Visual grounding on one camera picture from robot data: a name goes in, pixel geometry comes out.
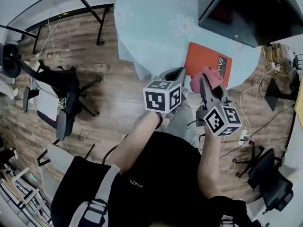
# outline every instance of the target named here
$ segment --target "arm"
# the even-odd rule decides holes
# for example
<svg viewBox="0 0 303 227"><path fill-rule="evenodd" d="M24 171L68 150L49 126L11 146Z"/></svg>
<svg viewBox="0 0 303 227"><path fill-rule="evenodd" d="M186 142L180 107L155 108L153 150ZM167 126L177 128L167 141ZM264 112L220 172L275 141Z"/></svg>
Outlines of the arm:
<svg viewBox="0 0 303 227"><path fill-rule="evenodd" d="M197 177L202 193L210 199L220 195L216 185L219 179L221 137L214 136L207 125L205 125L204 129L205 141Z"/></svg>
<svg viewBox="0 0 303 227"><path fill-rule="evenodd" d="M128 171L142 152L147 141L159 123L155 112L149 111L136 128L117 146L107 160L107 165L115 164L124 173Z"/></svg>

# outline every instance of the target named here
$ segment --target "wooden floor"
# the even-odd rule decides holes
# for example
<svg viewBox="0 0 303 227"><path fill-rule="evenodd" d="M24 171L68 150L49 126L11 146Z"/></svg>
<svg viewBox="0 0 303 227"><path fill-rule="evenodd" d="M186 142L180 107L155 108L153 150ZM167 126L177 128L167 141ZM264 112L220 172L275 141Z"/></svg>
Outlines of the wooden floor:
<svg viewBox="0 0 303 227"><path fill-rule="evenodd" d="M97 10L97 12L100 16L102 15L102 10ZM95 162L101 162L108 150L121 142L123 137L130 132L134 120L144 112L142 89L148 83L148 80L138 79L132 63L122 61L118 57L113 9L106 15L102 32L105 45L101 47L96 46L98 29L99 23L90 13L62 19L53 32L55 57L51 37L40 55L45 65L50 67L62 65L66 69L74 66L81 86L103 75L103 81L90 88L87 99L83 100L94 110L99 110L100 116L92 118L86 112L82 112L76 118L72 135L59 143L60 147L71 154L80 156L85 156L95 143L96 147L91 153L92 160ZM39 37L38 51L41 50L48 35L49 28L45 26ZM36 56L32 55L33 46L34 39L31 38L26 38L19 44L22 59L31 61L31 65L36 61ZM229 96L239 112L240 93L259 83L267 71L263 52L261 52L254 73L242 85L229 90ZM276 81L284 92L287 92L288 77L289 75L283 74L276 76ZM7 146L17 149L18 164L21 167L30 167L31 173L38 179L35 184L42 190L36 159L46 149L47 143L56 140L55 129L42 121L35 109L30 109L28 113L13 113L3 108L9 105L12 110L22 110L24 87L30 86L30 83L30 77L21 73L16 80L16 86L20 90L17 100L13 102L8 98L0 99L0 130ZM195 112L201 102L200 96L188 96L187 100ZM277 112L292 104L287 100L280 100L276 111L272 112L266 101L259 95L258 87L247 91L241 102L251 123L252 133L265 125ZM292 114L293 108L279 114L267 127L255 134L252 140L266 149L274 148L276 155L279 156L289 133ZM226 137L225 141L238 139L240 133L241 130L233 136ZM239 157L244 160L250 157L250 148L245 147L246 145L248 144L246 143L241 149L220 160L219 186L224 195L234 199L242 197L250 202L255 198L255 194L246 183L247 176L241 179L235 177L237 171L243 169L244 166L232 163L233 158ZM237 142L224 143L221 156L236 148ZM54 170L52 174L59 180L62 178Z"/></svg>

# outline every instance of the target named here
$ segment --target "pink object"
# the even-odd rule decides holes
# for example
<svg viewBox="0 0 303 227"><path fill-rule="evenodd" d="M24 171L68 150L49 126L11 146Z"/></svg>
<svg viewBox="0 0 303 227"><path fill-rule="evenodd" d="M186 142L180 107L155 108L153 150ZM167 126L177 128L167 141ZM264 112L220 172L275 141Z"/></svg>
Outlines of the pink object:
<svg viewBox="0 0 303 227"><path fill-rule="evenodd" d="M215 69L209 69L207 66L204 66L203 70L195 75L190 81L190 87L194 93L200 93L200 77L202 73L206 75L212 89L223 83L223 77L221 77Z"/></svg>

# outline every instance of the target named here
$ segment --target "shoe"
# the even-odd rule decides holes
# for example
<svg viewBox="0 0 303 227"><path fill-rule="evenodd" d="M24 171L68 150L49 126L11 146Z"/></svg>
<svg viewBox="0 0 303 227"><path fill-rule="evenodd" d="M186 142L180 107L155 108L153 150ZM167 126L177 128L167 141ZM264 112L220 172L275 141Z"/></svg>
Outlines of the shoe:
<svg viewBox="0 0 303 227"><path fill-rule="evenodd" d="M14 149L14 154L15 154L15 158L18 160L18 155L17 155L16 149Z"/></svg>
<svg viewBox="0 0 303 227"><path fill-rule="evenodd" d="M19 89L18 89L18 88L16 88L16 89L14 90L14 97L15 97L15 96L17 96L17 95L18 95L18 93L19 93Z"/></svg>
<svg viewBox="0 0 303 227"><path fill-rule="evenodd" d="M18 95L18 93L19 93L19 89L18 88L16 88L15 90L14 90L14 92L13 92L13 97L10 97L10 99L14 99L15 98L15 96L17 96Z"/></svg>

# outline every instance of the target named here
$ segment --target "power strip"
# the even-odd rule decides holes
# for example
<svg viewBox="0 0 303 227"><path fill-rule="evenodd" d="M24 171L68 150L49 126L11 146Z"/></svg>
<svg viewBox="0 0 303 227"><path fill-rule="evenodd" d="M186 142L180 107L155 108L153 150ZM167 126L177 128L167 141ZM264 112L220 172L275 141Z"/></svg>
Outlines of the power strip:
<svg viewBox="0 0 303 227"><path fill-rule="evenodd" d="M238 145L241 146L246 142L247 139L247 130L242 130L239 141L238 141Z"/></svg>

